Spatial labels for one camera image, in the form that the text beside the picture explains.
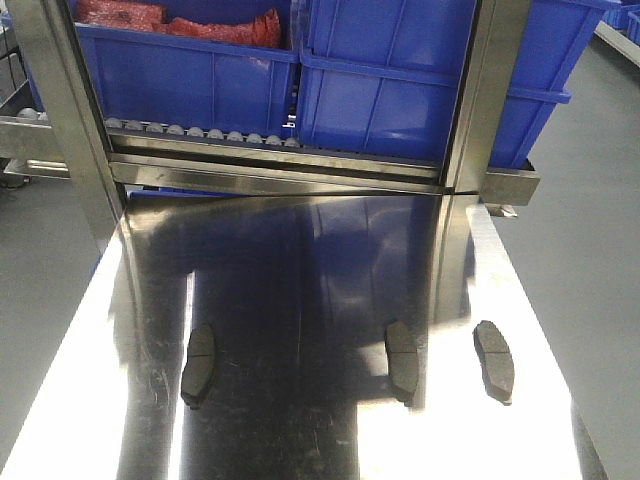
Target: metal shelf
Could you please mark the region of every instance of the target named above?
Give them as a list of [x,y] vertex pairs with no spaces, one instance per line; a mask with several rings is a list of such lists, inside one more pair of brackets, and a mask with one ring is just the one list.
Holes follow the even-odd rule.
[[640,67],[640,45],[636,45],[621,32],[607,25],[605,22],[598,24],[596,35],[618,50],[631,62],[635,63],[636,66]]

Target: red packaging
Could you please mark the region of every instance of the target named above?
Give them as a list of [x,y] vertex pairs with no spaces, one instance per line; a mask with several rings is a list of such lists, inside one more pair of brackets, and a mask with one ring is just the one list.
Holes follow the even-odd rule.
[[120,28],[153,31],[154,23],[164,23],[167,9],[151,3],[116,0],[79,0],[75,20]]

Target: stainless steel table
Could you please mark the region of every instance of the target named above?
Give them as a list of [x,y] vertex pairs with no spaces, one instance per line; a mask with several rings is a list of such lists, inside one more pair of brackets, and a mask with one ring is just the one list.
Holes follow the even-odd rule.
[[[515,366],[490,398],[472,332]],[[385,326],[420,359],[410,406]],[[216,335],[200,410],[192,329]],[[604,479],[485,207],[473,195],[130,202],[3,479]]]

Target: metal cart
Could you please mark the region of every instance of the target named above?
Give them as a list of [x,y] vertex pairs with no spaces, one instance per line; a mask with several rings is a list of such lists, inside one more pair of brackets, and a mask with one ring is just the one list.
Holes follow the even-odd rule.
[[[8,3],[50,123],[11,116],[23,85],[0,154],[70,178],[103,256],[3,478],[606,478],[483,203],[539,182],[487,168],[529,1],[479,2],[442,167],[105,129],[66,2]],[[481,320],[509,345],[510,406],[487,394]],[[406,405],[395,321],[418,359]],[[193,411],[203,324],[216,373]]]

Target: blue storage bin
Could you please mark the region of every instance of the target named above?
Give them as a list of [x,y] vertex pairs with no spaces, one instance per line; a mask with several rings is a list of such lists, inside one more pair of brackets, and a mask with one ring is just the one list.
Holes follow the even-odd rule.
[[626,30],[629,26],[629,13],[640,9],[638,0],[622,0],[622,8],[607,10],[602,20],[618,30]]
[[[534,0],[513,83],[560,90],[618,0]],[[312,0],[315,55],[458,75],[475,1]]]
[[[275,6],[282,32],[289,26],[290,0],[216,0],[215,8],[206,0],[146,1],[167,6],[169,20],[199,23],[248,22]],[[69,3],[73,11],[76,0]],[[282,134],[297,52],[79,23],[76,30],[105,117]]]
[[571,94],[567,90],[556,92],[512,86],[502,111],[489,165],[522,168],[553,109],[570,101]]
[[[458,81],[453,76],[356,64],[301,52],[302,143],[390,155],[399,163],[442,162]],[[519,168],[566,92],[512,87],[491,158]]]
[[475,0],[312,0],[315,55],[458,75]]
[[640,10],[629,12],[627,37],[636,45],[640,45]]

